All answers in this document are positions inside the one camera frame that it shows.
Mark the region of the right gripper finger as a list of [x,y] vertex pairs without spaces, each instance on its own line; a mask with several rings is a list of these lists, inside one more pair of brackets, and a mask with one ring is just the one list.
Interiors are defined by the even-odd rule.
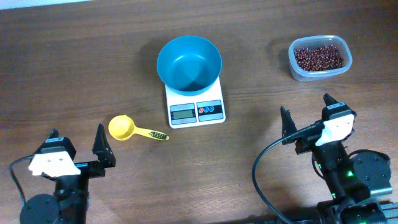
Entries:
[[[354,110],[352,110],[346,103],[335,100],[328,93],[325,93],[325,95],[323,96],[323,100],[326,104],[326,106],[322,109],[323,123],[325,121],[339,118],[341,116],[345,116],[348,114],[353,114],[354,118],[357,117],[357,113]],[[354,128],[347,137],[350,137],[353,133],[354,133]]]
[[298,130],[291,117],[290,111],[281,106],[280,114],[282,118],[282,137],[290,139],[295,138]]

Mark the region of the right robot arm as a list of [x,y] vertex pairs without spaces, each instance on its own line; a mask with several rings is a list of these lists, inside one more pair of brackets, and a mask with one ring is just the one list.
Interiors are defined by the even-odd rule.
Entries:
[[298,130],[290,111],[281,107],[282,143],[295,152],[311,152],[313,168],[325,181],[332,199],[320,202],[297,223],[392,223],[379,200],[392,193],[391,160],[385,153],[358,149],[348,153],[343,143],[354,133],[356,112],[329,94],[322,117]]

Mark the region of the yellow measuring scoop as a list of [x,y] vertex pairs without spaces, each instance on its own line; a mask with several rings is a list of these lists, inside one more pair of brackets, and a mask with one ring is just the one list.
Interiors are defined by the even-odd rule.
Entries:
[[118,141],[126,141],[135,134],[160,141],[169,139],[169,136],[163,132],[137,127],[127,115],[118,115],[111,119],[108,131]]

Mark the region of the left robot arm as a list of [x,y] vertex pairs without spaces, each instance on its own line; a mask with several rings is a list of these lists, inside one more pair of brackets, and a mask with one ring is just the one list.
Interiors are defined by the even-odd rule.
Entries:
[[85,223],[90,206],[89,180],[104,177],[106,169],[116,166],[116,158],[106,139],[102,124],[98,125],[92,152],[95,161],[73,161],[76,149],[56,129],[30,159],[29,170],[55,182],[52,195],[38,194],[23,206],[21,223]]

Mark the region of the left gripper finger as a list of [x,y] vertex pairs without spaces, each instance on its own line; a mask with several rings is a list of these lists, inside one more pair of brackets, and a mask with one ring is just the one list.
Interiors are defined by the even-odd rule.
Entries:
[[71,140],[67,137],[60,137],[59,132],[56,129],[53,129],[34,154],[48,154],[55,152],[67,152],[72,160],[74,160],[76,155],[76,149]]
[[92,151],[93,154],[98,156],[98,160],[105,168],[116,166],[116,158],[109,146],[104,126],[101,123],[98,125]]

